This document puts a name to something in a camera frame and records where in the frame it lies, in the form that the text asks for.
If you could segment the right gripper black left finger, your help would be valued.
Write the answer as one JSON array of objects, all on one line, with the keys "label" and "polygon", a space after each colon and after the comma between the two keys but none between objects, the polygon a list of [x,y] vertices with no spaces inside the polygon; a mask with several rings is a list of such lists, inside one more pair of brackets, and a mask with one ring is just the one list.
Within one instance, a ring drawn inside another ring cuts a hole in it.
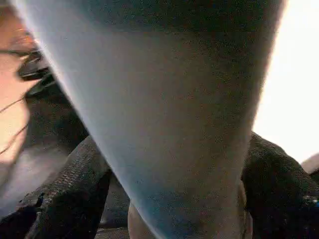
[{"label": "right gripper black left finger", "polygon": [[91,136],[67,157],[62,170],[28,193],[0,221],[2,239],[93,239],[112,171]]}]

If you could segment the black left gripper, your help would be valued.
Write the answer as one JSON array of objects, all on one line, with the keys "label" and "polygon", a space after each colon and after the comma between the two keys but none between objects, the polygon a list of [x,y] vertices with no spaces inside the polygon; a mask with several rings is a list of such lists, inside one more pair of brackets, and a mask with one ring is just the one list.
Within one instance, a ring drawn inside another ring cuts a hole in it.
[{"label": "black left gripper", "polygon": [[49,64],[39,51],[31,52],[24,59],[17,70],[17,75],[23,81],[38,80],[38,82],[26,92],[26,96],[39,96],[54,86],[54,77],[50,71]]}]

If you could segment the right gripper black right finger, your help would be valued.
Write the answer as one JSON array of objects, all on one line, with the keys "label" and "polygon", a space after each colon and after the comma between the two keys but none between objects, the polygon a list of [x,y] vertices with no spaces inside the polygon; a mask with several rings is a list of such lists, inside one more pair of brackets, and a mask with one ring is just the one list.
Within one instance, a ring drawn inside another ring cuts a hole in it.
[{"label": "right gripper black right finger", "polygon": [[319,237],[319,185],[281,147],[252,133],[241,180],[254,239]]}]

